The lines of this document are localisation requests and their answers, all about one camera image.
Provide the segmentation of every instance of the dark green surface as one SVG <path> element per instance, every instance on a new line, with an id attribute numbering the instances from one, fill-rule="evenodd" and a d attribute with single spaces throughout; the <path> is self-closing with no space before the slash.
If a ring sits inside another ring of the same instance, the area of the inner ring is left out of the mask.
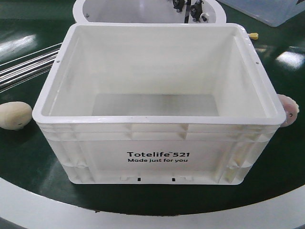
<path id="1" fill-rule="evenodd" d="M 60 20 L 0 20 L 0 42 L 35 34 L 35 44 L 14 52 L 0 52 L 0 63 L 59 43 L 73 24 L 73 1 L 52 1 L 67 16 Z M 305 13 L 272 28 L 224 6 L 227 21 L 258 32 L 254 46 L 279 94 L 294 98 L 301 113 L 296 123 L 279 129 L 245 181 L 237 186 L 181 185 L 75 185 L 65 175 L 34 121 L 23 130 L 0 130 L 0 176 L 34 193 L 76 206 L 145 215 L 176 215 L 210 212 L 263 201 L 305 184 Z M 290 52 L 286 63 L 279 55 Z M 24 101 L 34 106 L 47 74 L 0 93 L 0 104 Z"/>

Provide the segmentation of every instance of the black clamp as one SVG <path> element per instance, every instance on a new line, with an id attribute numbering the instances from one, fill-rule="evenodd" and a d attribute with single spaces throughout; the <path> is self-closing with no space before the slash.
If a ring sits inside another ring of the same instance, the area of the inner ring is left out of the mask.
<path id="1" fill-rule="evenodd" d="M 184 6 L 184 0 L 173 0 L 173 8 L 177 10 L 177 12 L 182 12 L 182 8 Z"/>
<path id="2" fill-rule="evenodd" d="M 202 0 L 197 0 L 194 5 L 191 6 L 191 16 L 193 17 L 193 21 L 200 21 L 200 15 L 202 14 Z"/>

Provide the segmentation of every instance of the clear plastic container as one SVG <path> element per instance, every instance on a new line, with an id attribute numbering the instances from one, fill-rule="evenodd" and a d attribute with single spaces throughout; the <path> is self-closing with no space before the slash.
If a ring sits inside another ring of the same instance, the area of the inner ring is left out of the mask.
<path id="1" fill-rule="evenodd" d="M 304 0 L 219 0 L 272 27 L 305 10 Z"/>

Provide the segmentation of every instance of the metal rod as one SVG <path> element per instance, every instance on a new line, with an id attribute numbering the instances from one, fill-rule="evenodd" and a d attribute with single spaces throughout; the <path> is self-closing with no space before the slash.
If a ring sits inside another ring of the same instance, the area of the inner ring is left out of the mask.
<path id="1" fill-rule="evenodd" d="M 4 65 L 6 65 L 6 64 L 12 63 L 12 62 L 14 62 L 14 61 L 17 61 L 17 60 L 21 60 L 22 58 L 25 58 L 25 57 L 28 57 L 28 56 L 37 54 L 37 53 L 42 52 L 42 51 L 45 51 L 45 50 L 47 50 L 47 49 L 50 49 L 50 48 L 53 48 L 53 47 L 56 47 L 56 46 L 59 46 L 59 47 L 60 47 L 61 44 L 62 44 L 62 43 L 58 43 L 58 44 L 52 45 L 52 46 L 50 46 L 50 47 L 47 47 L 47 48 L 45 48 L 45 49 L 41 49 L 41 50 L 38 50 L 38 51 L 36 51 L 36 52 L 32 52 L 32 53 L 30 53 L 30 54 L 28 54 L 28 55 L 19 57 L 19 58 L 15 59 L 15 60 L 12 60 L 12 61 L 9 61 L 9 62 L 0 64 L 0 67 L 1 67 L 1 66 L 4 66 Z"/>
<path id="2" fill-rule="evenodd" d="M 51 48 L 55 48 L 56 46 L 59 45 L 61 45 L 61 43 L 28 54 L 13 61 L 1 64 L 0 67 L 8 63 L 17 62 L 33 54 L 37 54 L 42 51 L 49 50 Z M 34 57 L 30 60 L 18 63 L 15 66 L 0 71 L 0 92 L 6 91 L 22 82 L 25 82 L 29 79 L 32 79 L 36 76 L 48 72 L 53 65 L 53 62 L 58 54 L 58 51 L 59 48 L 57 47 L 54 50 L 48 51 L 40 56 Z"/>
<path id="3" fill-rule="evenodd" d="M 47 65 L 49 63 L 53 63 L 55 58 L 56 58 L 56 55 L 53 55 L 53 56 L 50 56 L 50 57 L 48 57 L 46 59 L 43 59 L 41 61 L 34 62 L 30 65 L 26 65 L 23 68 L 19 68 L 19 69 L 13 71 L 13 72 L 10 72 L 9 74 L 6 74 L 6 75 L 0 77 L 0 84 L 5 82 L 5 81 L 8 81 L 10 79 L 16 78 L 16 77 L 18 77 L 22 74 L 27 73 L 27 72 L 31 72 L 35 69 L 39 69 L 39 68 L 41 68 L 44 65 Z"/>
<path id="4" fill-rule="evenodd" d="M 3 77 L 4 75 L 8 74 L 8 73 L 13 72 L 14 70 L 20 69 L 20 68 L 22 68 L 23 66 L 26 66 L 26 65 L 28 65 L 28 64 L 35 63 L 35 62 L 37 62 L 37 61 L 39 61 L 39 60 L 46 59 L 46 58 L 48 58 L 49 56 L 54 56 L 54 55 L 56 56 L 56 55 L 58 54 L 58 51 L 59 51 L 59 49 L 56 49 L 56 50 L 51 51 L 51 52 L 48 52 L 48 53 L 46 53 L 46 54 L 44 54 L 44 55 L 35 57 L 35 58 L 31 59 L 31 60 L 22 62 L 22 63 L 20 63 L 20 64 L 17 64 L 17 65 L 15 65 L 15 66 L 13 66 L 13 67 L 4 69 L 4 70 L 0 71 L 0 78 Z"/>

